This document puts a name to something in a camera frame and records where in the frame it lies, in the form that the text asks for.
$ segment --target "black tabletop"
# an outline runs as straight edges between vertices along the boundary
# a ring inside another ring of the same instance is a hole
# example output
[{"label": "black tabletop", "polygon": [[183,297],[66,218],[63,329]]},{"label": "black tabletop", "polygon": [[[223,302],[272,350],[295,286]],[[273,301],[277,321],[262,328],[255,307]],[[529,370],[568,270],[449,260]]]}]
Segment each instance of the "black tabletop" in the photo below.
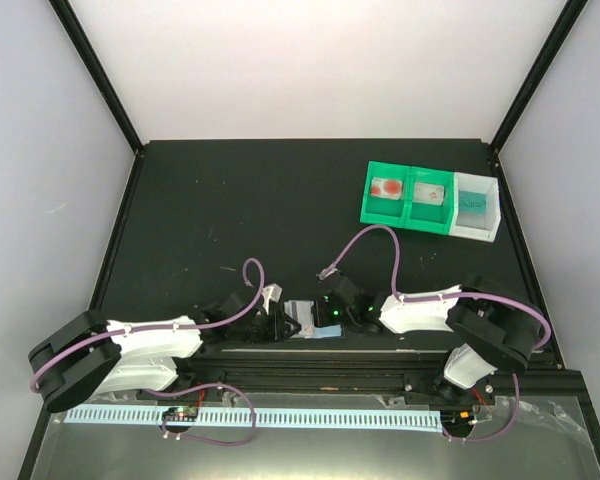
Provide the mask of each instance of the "black tabletop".
[{"label": "black tabletop", "polygon": [[[186,314],[237,288],[248,257],[261,260],[267,283],[281,285],[287,299],[311,299],[316,274],[365,226],[359,218],[369,161],[489,176],[487,157],[479,140],[151,142],[102,309],[124,321]],[[402,292],[446,288],[477,273],[526,295],[505,222],[493,243],[396,233]],[[378,230],[339,268],[364,289],[389,292],[393,258],[389,235]],[[256,278],[255,269],[251,275]],[[347,333],[273,348],[445,350],[457,343],[446,333]]]}]

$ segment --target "gray wall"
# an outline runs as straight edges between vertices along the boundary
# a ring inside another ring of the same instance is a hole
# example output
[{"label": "gray wall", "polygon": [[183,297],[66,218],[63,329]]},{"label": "gray wall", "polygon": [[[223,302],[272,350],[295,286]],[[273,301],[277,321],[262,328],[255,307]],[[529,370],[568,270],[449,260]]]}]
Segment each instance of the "gray wall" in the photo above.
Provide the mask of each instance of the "gray wall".
[{"label": "gray wall", "polygon": [[44,0],[0,1],[0,479],[42,404],[27,353],[87,307],[131,151]]},{"label": "gray wall", "polygon": [[569,368],[600,419],[600,1],[589,2],[502,162]]}]

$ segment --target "white panel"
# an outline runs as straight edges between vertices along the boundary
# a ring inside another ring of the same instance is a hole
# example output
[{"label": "white panel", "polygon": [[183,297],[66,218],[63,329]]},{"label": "white panel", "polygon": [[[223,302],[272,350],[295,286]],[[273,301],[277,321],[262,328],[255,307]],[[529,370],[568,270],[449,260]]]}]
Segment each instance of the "white panel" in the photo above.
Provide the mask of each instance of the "white panel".
[{"label": "white panel", "polygon": [[503,151],[569,368],[600,420],[600,2],[589,2]]},{"label": "white panel", "polygon": [[133,156],[48,2],[0,1],[0,479],[42,406],[29,350],[87,308]]},{"label": "white panel", "polygon": [[73,0],[143,141],[490,141],[564,0]]}]

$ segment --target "item in bin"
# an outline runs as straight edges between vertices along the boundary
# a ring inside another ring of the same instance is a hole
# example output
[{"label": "item in bin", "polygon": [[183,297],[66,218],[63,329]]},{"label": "item in bin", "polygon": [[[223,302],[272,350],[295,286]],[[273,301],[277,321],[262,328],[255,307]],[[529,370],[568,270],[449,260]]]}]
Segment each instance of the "item in bin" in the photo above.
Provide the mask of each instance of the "item in bin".
[{"label": "item in bin", "polygon": [[444,187],[433,183],[416,182],[413,191],[413,201],[427,205],[442,205]]},{"label": "item in bin", "polygon": [[374,177],[371,180],[371,196],[400,200],[402,198],[402,182],[393,178]]},{"label": "item in bin", "polygon": [[458,191],[458,210],[466,213],[487,213],[487,196],[484,193]]}]

